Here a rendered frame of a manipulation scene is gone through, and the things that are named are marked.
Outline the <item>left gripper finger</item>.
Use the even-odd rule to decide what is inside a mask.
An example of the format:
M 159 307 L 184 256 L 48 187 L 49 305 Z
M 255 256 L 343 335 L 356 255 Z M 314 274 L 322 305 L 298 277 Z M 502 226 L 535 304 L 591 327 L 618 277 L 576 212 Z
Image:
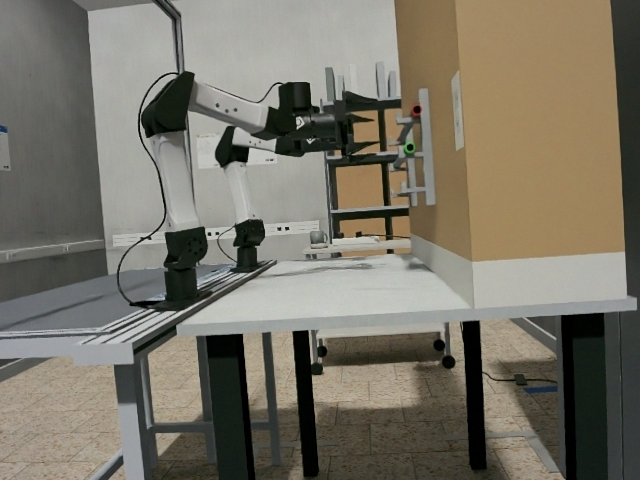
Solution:
M 365 158 L 377 155 L 377 153 L 369 153 L 369 154 L 359 154 L 359 155 L 351 155 L 351 164 L 355 164 Z
M 363 122 L 372 122 L 374 121 L 374 119 L 370 119 L 370 118 L 364 118 L 352 113 L 348 113 L 348 116 L 352 116 L 353 117 L 353 123 L 363 123 Z

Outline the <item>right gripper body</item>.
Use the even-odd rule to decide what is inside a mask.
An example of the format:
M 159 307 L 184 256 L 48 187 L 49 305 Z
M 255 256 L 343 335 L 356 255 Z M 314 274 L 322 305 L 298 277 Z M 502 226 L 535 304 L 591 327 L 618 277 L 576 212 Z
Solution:
M 313 139 L 330 138 L 330 143 L 336 143 L 337 148 L 346 146 L 346 155 L 349 155 L 347 124 L 344 124 L 345 103 L 345 93 L 342 91 L 342 100 L 333 100 L 334 112 L 311 114 L 311 123 L 315 123 L 315 127 L 312 127 Z

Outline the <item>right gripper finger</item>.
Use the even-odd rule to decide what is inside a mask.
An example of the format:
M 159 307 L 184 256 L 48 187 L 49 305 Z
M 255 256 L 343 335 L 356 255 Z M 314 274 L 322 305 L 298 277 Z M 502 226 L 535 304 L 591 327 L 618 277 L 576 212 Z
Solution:
M 380 141 L 367 141 L 367 142 L 356 142 L 356 143 L 348 143 L 348 151 L 349 155 L 352 155 L 366 147 L 379 144 Z
M 371 103 L 371 102 L 377 102 L 378 101 L 378 99 L 364 97 L 364 96 L 358 95 L 356 93 L 350 92 L 348 90 L 344 90 L 344 93 L 345 93 L 346 105 L 361 104 L 361 103 Z M 351 101 L 351 100 L 357 100 L 357 101 Z

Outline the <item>grey metal post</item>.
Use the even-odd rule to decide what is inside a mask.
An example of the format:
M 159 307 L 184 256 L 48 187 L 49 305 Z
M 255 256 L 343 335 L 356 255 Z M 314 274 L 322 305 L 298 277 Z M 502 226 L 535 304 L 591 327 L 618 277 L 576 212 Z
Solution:
M 173 40 L 174 69 L 175 69 L 175 73 L 181 74 L 183 71 L 185 71 L 182 21 L 180 19 L 171 19 L 171 26 L 172 26 L 172 40 Z M 187 128 L 186 131 L 183 131 L 184 138 L 185 138 L 185 154 L 186 154 L 188 171 L 189 171 L 191 187 L 192 187 L 192 192 L 193 192 L 193 197 L 195 202 L 188 111 L 187 111 L 185 122 L 186 122 L 186 128 Z

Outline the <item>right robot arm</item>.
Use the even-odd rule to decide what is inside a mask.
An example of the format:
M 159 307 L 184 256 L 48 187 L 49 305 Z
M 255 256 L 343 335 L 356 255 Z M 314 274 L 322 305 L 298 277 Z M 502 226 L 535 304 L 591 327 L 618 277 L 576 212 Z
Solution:
M 212 296 L 212 290 L 198 291 L 196 268 L 190 268 L 205 257 L 208 242 L 196 212 L 185 155 L 187 111 L 240 127 L 264 141 L 286 135 L 291 140 L 312 139 L 315 127 L 311 115 L 303 114 L 312 109 L 308 82 L 280 85 L 276 109 L 237 98 L 194 78 L 195 73 L 183 71 L 165 84 L 141 114 L 159 171 L 166 214 L 166 295 L 164 301 L 148 308 L 156 312 L 183 311 Z

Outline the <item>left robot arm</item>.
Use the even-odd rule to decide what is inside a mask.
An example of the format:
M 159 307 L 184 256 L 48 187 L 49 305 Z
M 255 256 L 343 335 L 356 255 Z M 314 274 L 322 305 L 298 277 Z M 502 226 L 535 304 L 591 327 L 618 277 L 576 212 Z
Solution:
M 257 248 L 255 248 L 264 240 L 265 228 L 255 208 L 247 176 L 246 163 L 248 163 L 250 148 L 279 155 L 302 157 L 305 153 L 322 152 L 321 143 L 324 143 L 324 139 L 313 139 L 313 136 L 312 139 L 304 140 L 291 140 L 290 136 L 283 136 L 264 141 L 250 136 L 250 133 L 237 127 L 231 125 L 226 127 L 214 156 L 228 179 L 236 212 L 237 225 L 234 227 L 237 235 L 233 247 L 239 248 L 237 248 L 236 267 L 230 268 L 230 272 L 252 272 L 264 266 L 257 263 Z

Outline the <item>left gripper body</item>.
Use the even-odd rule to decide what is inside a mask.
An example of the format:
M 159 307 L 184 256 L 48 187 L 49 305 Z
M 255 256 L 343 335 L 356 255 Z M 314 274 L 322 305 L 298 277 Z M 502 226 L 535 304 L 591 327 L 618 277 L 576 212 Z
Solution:
M 351 155 L 346 155 L 346 147 L 343 148 L 337 148 L 336 143 L 330 143 L 327 142 L 327 139 L 325 138 L 321 138 L 324 139 L 324 143 L 321 143 L 321 151 L 336 151 L 336 150 L 341 150 L 341 157 L 342 159 L 347 159 L 349 157 L 349 164 L 351 164 Z

